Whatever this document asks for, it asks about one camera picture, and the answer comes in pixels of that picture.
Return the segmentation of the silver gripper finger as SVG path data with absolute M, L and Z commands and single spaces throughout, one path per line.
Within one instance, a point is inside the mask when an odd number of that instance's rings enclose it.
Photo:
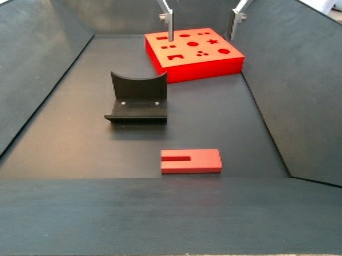
M 228 40 L 232 41 L 235 37 L 236 27 L 241 20 L 245 18 L 243 13 L 248 0 L 240 0 L 236 7 L 231 10 L 231 22 L 228 29 Z
M 158 19 L 166 25 L 166 32 L 168 32 L 168 41 L 173 41 L 173 11 L 168 6 L 165 0 L 156 0 L 158 7 L 161 9 L 161 13 L 158 14 Z

